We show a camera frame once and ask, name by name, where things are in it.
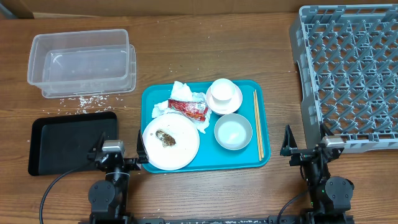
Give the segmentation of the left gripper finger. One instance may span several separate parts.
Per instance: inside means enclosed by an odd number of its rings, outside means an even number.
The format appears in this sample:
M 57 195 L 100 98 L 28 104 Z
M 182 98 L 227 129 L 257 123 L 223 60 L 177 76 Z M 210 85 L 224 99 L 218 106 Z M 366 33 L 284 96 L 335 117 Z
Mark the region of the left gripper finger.
M 89 150 L 90 153 L 94 153 L 97 151 L 101 151 L 104 141 L 105 141 L 105 132 L 102 132 L 99 139 L 94 143 L 93 147 Z
M 140 163 L 140 164 L 148 164 L 149 163 L 149 158 L 147 156 L 146 149 L 145 149 L 145 146 L 143 143 L 141 130 L 138 131 L 136 152 L 138 155 L 138 163 Z

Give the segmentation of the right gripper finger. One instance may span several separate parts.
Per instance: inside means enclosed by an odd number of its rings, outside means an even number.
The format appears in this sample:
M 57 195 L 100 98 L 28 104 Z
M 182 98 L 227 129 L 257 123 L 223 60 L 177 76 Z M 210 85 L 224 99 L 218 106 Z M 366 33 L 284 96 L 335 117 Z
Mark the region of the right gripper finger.
M 289 125 L 285 127 L 284 140 L 280 150 L 281 156 L 291 156 L 297 150 L 297 143 L 295 142 L 294 135 Z
M 320 134 L 321 134 L 321 137 L 334 135 L 324 123 L 320 124 Z

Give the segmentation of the brown food scrap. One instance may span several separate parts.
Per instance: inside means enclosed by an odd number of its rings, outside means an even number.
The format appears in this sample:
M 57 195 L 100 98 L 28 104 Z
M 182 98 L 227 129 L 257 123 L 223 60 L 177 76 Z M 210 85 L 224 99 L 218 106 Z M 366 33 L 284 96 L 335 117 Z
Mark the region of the brown food scrap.
M 158 129 L 155 135 L 161 141 L 163 147 L 174 146 L 176 144 L 175 139 L 161 129 Z

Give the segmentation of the large white plate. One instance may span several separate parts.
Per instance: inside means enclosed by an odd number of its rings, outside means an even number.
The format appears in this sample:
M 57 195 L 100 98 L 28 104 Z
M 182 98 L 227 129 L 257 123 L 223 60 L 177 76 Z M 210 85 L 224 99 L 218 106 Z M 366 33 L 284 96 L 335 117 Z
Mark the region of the large white plate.
M 171 135 L 176 144 L 163 147 L 155 135 L 158 129 Z M 195 158 L 200 146 L 195 125 L 188 118 L 175 113 L 153 119 L 146 126 L 142 138 L 149 163 L 161 170 L 177 170 L 187 166 Z

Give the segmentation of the grey bowl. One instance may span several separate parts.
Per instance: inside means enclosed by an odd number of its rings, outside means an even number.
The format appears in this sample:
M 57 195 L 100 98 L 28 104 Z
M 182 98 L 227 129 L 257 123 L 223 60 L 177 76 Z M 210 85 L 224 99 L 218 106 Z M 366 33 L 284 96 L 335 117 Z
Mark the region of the grey bowl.
M 252 126 L 242 115 L 223 115 L 215 124 L 214 135 L 217 143 L 230 151 L 245 148 L 252 139 Z

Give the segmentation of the red snack wrapper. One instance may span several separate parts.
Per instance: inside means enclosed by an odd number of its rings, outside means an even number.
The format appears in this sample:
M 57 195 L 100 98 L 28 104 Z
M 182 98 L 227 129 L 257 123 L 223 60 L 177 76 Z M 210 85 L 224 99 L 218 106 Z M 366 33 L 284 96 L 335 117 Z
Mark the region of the red snack wrapper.
M 203 102 L 178 101 L 169 99 L 168 108 L 177 110 L 185 116 L 196 121 L 205 121 L 205 115 L 208 112 L 208 106 Z

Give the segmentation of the white cup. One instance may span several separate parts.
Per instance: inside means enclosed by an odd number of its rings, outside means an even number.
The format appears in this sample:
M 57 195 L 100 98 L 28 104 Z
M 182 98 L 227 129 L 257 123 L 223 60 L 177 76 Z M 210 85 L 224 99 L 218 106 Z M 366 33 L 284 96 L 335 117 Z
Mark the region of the white cup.
M 211 96 L 217 104 L 229 103 L 235 94 L 235 85 L 231 80 L 220 78 L 210 86 Z

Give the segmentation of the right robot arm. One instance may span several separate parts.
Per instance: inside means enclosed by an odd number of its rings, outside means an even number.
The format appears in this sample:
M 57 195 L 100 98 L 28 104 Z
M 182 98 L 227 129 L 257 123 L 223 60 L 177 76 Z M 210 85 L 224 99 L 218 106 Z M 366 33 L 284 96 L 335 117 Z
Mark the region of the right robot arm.
M 290 166 L 299 166 L 307 190 L 289 200 L 280 210 L 277 223 L 354 223 L 346 212 L 351 209 L 354 191 L 352 181 L 331 176 L 328 163 L 337 160 L 344 151 L 344 140 L 334 135 L 324 124 L 320 125 L 323 137 L 311 149 L 299 149 L 289 125 L 285 127 L 280 155 L 289 157 Z M 299 198 L 309 195 L 312 207 L 303 209 L 293 218 L 282 216 L 285 209 Z

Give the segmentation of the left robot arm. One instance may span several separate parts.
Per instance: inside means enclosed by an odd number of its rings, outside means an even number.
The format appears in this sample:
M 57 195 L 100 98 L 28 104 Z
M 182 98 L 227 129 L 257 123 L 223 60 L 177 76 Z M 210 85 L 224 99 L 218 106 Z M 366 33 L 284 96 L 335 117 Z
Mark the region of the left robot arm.
M 137 157 L 124 157 L 122 140 L 106 140 L 102 133 L 98 142 L 89 150 L 87 159 L 105 173 L 105 178 L 89 189 L 91 203 L 90 223 L 137 223 L 134 215 L 127 212 L 130 172 L 140 171 L 149 161 L 142 134 L 137 136 Z

